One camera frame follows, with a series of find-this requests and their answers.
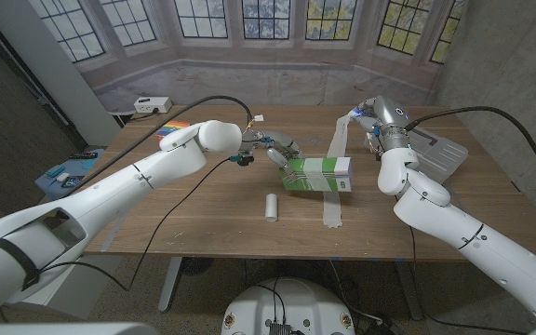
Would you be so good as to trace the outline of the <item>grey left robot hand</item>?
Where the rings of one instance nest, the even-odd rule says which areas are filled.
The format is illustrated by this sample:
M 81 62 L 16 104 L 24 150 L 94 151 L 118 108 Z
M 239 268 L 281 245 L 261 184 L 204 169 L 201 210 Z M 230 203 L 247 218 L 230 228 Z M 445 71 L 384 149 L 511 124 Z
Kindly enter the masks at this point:
M 291 159 L 303 159 L 298 143 L 289 135 L 274 131 L 247 131 L 241 141 L 239 152 L 252 154 L 254 149 L 264 148 L 269 159 L 281 168 L 292 181 L 298 179 L 289 164 Z

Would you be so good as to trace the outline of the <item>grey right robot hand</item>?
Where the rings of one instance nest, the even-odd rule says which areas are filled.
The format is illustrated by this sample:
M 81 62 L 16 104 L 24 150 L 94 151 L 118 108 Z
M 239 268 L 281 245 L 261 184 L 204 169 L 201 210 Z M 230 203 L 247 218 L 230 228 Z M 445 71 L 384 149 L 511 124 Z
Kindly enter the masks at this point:
M 385 152 L 409 147 L 409 135 L 405 130 L 409 115 L 398 102 L 378 96 L 360 102 L 348 114 L 368 134 L 375 136 Z

